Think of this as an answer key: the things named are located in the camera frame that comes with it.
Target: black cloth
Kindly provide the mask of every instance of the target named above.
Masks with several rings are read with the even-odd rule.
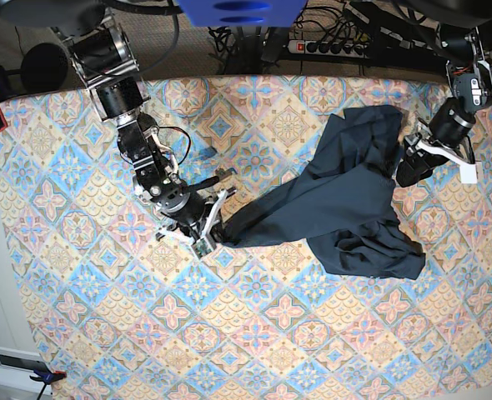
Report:
[[[307,238],[327,273],[416,279],[418,243],[399,230],[391,206],[402,113],[391,106],[332,115],[301,175],[236,212],[225,228],[231,248]]]

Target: metal bracket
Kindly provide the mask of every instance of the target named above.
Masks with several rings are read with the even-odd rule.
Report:
[[[416,142],[409,142],[417,151],[427,152],[437,156],[443,156],[450,161],[459,165],[459,177],[463,184],[478,183],[478,175],[481,175],[481,162],[476,162],[474,159],[474,151],[470,144],[470,139],[465,137],[461,142],[466,157],[463,157],[460,150],[452,149],[443,145],[433,145],[429,142],[429,129],[427,125],[420,123],[420,134],[424,134],[421,139],[416,139]]]
[[[211,235],[211,229],[217,223],[220,223],[220,210],[222,209],[224,202],[228,198],[228,195],[229,192],[226,189],[218,192],[216,202],[214,202],[213,206],[211,207],[211,211],[209,212],[209,215],[205,220],[205,225],[203,226],[203,230],[198,240],[194,241],[192,237],[188,237],[180,232],[176,232],[175,226],[160,227],[157,233],[158,240],[164,236],[177,239],[180,242],[190,246],[198,260],[210,254],[211,252],[216,250],[216,241]]]

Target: table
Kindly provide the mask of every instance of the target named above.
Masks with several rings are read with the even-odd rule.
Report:
[[[405,134],[447,93],[290,76],[148,91],[146,111],[193,137],[189,182],[238,171],[225,216],[297,176],[330,113],[393,104]],[[448,164],[394,193],[402,229],[428,255],[415,282],[327,275],[305,242],[219,247],[196,262],[179,242],[154,239],[163,220],[133,195],[116,131],[84,92],[2,109],[3,225],[38,351],[68,373],[55,398],[401,400],[492,383],[492,108],[472,134],[478,185],[461,185]],[[182,154],[183,139],[163,135]]]

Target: black cable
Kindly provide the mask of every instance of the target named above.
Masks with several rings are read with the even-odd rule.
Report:
[[[302,21],[301,23],[314,23],[314,24],[318,25],[318,26],[322,29],[322,31],[323,31],[324,33],[329,33],[329,29],[327,29],[327,28],[326,28],[324,25],[322,25],[320,22],[318,22],[318,21],[314,21],[313,19],[306,19],[306,20]]]
[[[186,131],[184,131],[180,127],[159,127],[159,129],[173,129],[174,131],[181,132],[183,135],[185,135],[187,137],[187,139],[188,139],[187,151],[185,152],[185,155],[183,156],[181,161],[178,162],[178,165],[183,164],[183,161],[185,161],[187,159],[188,154],[190,153],[190,148],[192,147],[193,139],[190,137],[190,135]]]
[[[347,41],[347,40],[350,39],[351,34],[352,34],[352,28],[355,27],[355,24],[354,24],[353,21],[346,21],[345,23],[342,24],[342,26],[339,28],[339,30],[337,31],[337,33],[335,33],[333,35],[333,38],[329,41],[329,45],[332,45],[333,43],[335,43],[335,40],[337,40],[339,38],[339,34],[342,32],[342,30],[344,29],[344,27],[346,25],[349,26],[349,32],[346,35],[346,37],[344,38],[344,40]]]
[[[14,27],[14,31],[16,32],[16,35],[18,36],[18,47],[20,48],[20,53],[25,57],[26,53],[23,52],[23,50],[22,50],[22,38],[20,37],[20,32],[18,31],[17,27]]]
[[[394,7],[394,9],[396,10],[396,12],[400,15],[400,17],[406,21],[409,25],[420,25],[421,22],[418,22],[417,20],[413,20],[411,19],[410,17],[408,17],[407,15],[405,15],[405,12],[402,10],[402,7],[399,6],[398,4],[398,0],[389,0],[390,3],[392,4],[392,6]]]
[[[337,18],[341,18],[342,17],[342,13],[340,12],[340,10],[338,10],[337,8],[335,7],[323,7],[323,6],[313,6],[313,7],[305,7],[304,8],[304,11],[306,10],[319,10],[319,11],[325,11],[327,13],[332,13],[335,17]]]
[[[120,153],[120,157],[122,158],[122,160],[124,160],[129,165],[133,165],[133,163],[131,161],[127,160],[126,157],[124,157],[122,153]]]
[[[173,4],[172,0],[168,0],[168,4]],[[179,19],[177,14],[172,14],[172,21],[173,21],[173,38],[172,38],[172,43],[170,44],[170,47],[168,47],[167,51],[163,53],[161,57],[159,57],[155,62],[151,63],[148,65],[146,68],[141,69],[139,71],[135,72],[129,72],[125,74],[120,74],[116,75],[114,73],[105,73],[105,72],[99,72],[94,70],[93,68],[90,68],[88,65],[84,64],[79,60],[79,63],[83,66],[84,69],[90,71],[91,73],[96,73],[98,75],[103,75],[104,77],[110,77],[110,78],[128,78],[128,77],[134,77],[138,75],[142,75],[155,67],[157,67],[160,63],[162,63],[170,53],[172,53],[175,48],[178,46],[178,40],[179,40]]]
[[[302,40],[304,40],[304,31],[302,31]],[[304,73],[304,59],[300,57],[299,59],[299,76],[302,76]]]
[[[414,10],[412,8],[408,8],[407,9],[407,12],[408,12],[409,17],[411,18],[411,20],[416,21],[419,25],[422,24],[426,19],[428,19],[425,15],[423,15],[422,17],[420,17],[420,19],[416,19],[416,15],[414,14]]]
[[[44,390],[46,390],[46,386],[47,386],[47,384],[46,384],[46,383],[44,383],[44,386],[43,386],[42,390],[41,390],[41,391],[40,391],[40,393],[38,394],[37,400],[40,400],[40,399],[41,399],[41,397],[43,396],[43,394],[44,394]]]
[[[186,193],[197,192],[198,190],[204,190],[210,188],[216,185],[218,182],[220,182],[220,177],[218,176],[208,177],[207,179],[204,179],[202,182],[195,183],[194,185],[188,185],[184,189],[184,191]]]
[[[238,49],[238,43],[233,42],[229,46],[229,40],[234,38],[233,33],[229,27],[208,27],[209,36],[213,39],[214,53],[210,53],[209,56],[217,60],[220,64],[217,74],[225,73],[229,65],[229,59],[236,55]]]
[[[160,6],[138,6],[128,2],[119,2],[118,0],[102,0],[106,6],[116,10],[124,11],[132,14],[145,15],[177,15],[183,13],[179,6],[169,4],[168,7]]]

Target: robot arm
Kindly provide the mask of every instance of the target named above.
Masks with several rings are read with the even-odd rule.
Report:
[[[23,3],[0,0],[0,15],[10,15],[19,21],[22,16],[14,7]],[[180,177],[179,162],[172,149],[159,141],[159,130],[164,127],[142,111],[149,95],[128,38],[108,7],[89,0],[36,3],[46,7],[43,19],[24,20],[34,25],[58,24],[52,30],[68,51],[98,115],[102,121],[111,120],[117,127],[118,149],[133,166],[135,194],[173,220],[169,227],[159,229],[158,238],[163,235],[181,238],[198,258],[212,252],[216,242],[222,240],[220,209],[234,191],[222,190],[218,196],[208,197],[198,191],[228,177],[231,171],[217,171],[216,176],[191,186]],[[68,18],[58,15],[56,9],[69,13]],[[188,137],[181,128],[173,128]]]
[[[396,180],[403,188],[430,177],[448,161],[459,165],[462,183],[477,183],[478,171],[469,132],[475,114],[492,106],[492,59],[484,49],[479,28],[441,26],[442,46],[465,57],[466,66],[446,64],[452,97],[429,123],[419,120],[417,132],[404,138],[404,159]]]
[[[234,189],[209,197],[198,191],[232,172],[219,171],[191,186],[181,179],[172,149],[159,141],[161,127],[142,111],[149,97],[140,79],[138,63],[126,35],[104,3],[108,1],[0,0],[0,16],[17,25],[52,27],[101,119],[116,124],[118,149],[133,165],[136,195],[173,220],[170,227],[159,229],[158,237],[178,238],[201,258],[223,239],[220,209]],[[397,176],[402,186],[430,176],[435,167],[448,160],[461,165],[464,176],[474,180],[474,154],[467,135],[475,124],[474,114],[492,105],[492,60],[481,45],[478,28],[454,35],[451,42],[468,44],[471,59],[464,67],[458,63],[448,65],[454,96],[429,124],[422,122],[420,130],[405,139],[406,152]]]

